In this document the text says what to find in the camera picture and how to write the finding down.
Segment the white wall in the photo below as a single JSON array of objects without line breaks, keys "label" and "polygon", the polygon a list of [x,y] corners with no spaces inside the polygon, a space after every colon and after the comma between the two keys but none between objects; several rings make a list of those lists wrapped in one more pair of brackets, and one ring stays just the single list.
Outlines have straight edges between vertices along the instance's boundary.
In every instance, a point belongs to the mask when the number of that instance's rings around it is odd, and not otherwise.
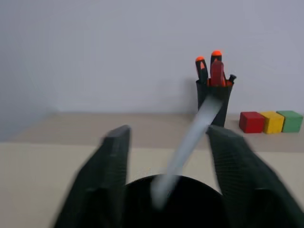
[{"label": "white wall", "polygon": [[26,37],[17,1],[0,1],[0,141],[52,112],[41,41]]},{"label": "white wall", "polygon": [[4,2],[12,66],[60,111],[195,111],[195,58],[221,49],[229,112],[304,112],[301,0]]}]

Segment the screwdriver handle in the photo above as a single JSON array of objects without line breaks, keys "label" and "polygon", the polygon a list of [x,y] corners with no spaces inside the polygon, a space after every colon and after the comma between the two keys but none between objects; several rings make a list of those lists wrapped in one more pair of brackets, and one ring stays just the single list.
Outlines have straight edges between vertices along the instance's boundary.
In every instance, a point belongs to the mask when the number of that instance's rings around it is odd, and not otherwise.
[{"label": "screwdriver handle", "polygon": [[212,63],[213,63],[214,61],[222,61],[222,53],[221,53],[221,51],[215,50],[215,51],[213,51],[212,54],[211,54],[211,60],[210,60],[210,75],[212,74],[212,72],[211,72],[211,66],[212,66]]},{"label": "screwdriver handle", "polygon": [[199,76],[199,82],[201,84],[206,84],[208,80],[208,70],[205,62],[205,58],[203,56],[199,56],[195,60],[196,70]]},{"label": "screwdriver handle", "polygon": [[224,76],[224,64],[221,61],[215,61],[211,66],[211,86],[226,86],[226,80]]}]

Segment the tool holder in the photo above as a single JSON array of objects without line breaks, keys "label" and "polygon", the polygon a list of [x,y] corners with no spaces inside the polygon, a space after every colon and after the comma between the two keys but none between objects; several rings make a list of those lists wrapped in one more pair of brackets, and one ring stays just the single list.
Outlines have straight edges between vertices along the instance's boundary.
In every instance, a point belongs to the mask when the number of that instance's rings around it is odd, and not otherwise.
[{"label": "tool holder", "polygon": [[232,85],[226,87],[219,86],[207,86],[206,84],[202,84],[199,80],[196,81],[196,88],[198,91],[198,109],[200,109],[202,103],[206,99],[208,95],[212,95],[223,101],[223,105],[214,118],[212,125],[223,127],[226,120],[227,108],[230,98],[230,93],[232,90],[234,83]]}]

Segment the beige table surface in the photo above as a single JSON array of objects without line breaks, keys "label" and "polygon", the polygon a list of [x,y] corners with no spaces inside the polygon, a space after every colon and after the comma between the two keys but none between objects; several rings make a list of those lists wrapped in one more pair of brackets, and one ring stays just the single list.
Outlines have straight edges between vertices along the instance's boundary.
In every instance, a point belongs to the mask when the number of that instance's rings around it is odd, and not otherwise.
[{"label": "beige table surface", "polygon": [[[11,142],[97,145],[106,132],[128,124],[133,130],[133,147],[172,149],[178,146],[192,119],[193,115],[186,114],[55,114],[16,135]],[[256,151],[304,151],[303,129],[300,133],[244,134],[238,120],[239,115],[228,115],[225,127],[244,135]],[[197,148],[208,148],[205,137]]]},{"label": "beige table surface", "polygon": [[[0,227],[44,228],[52,224],[75,172],[94,146],[0,143]],[[128,180],[157,174],[172,149],[132,149]],[[304,153],[259,152],[304,205]],[[208,150],[195,151],[183,175],[218,190]]]}]

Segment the wooden block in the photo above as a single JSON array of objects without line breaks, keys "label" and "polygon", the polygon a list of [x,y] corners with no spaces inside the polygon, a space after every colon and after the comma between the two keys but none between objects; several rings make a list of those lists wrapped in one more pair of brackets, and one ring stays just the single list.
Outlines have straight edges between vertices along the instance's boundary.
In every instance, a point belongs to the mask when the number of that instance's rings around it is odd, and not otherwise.
[{"label": "wooden block", "polygon": [[262,116],[265,117],[264,133],[275,134],[280,133],[283,128],[284,117],[274,111],[261,112]]},{"label": "wooden block", "polygon": [[264,128],[265,118],[257,112],[241,112],[239,127],[245,133],[261,133]]},{"label": "wooden block", "polygon": [[284,124],[282,132],[299,132],[301,129],[301,124],[303,116],[294,111],[277,111],[280,115],[284,116]]}]

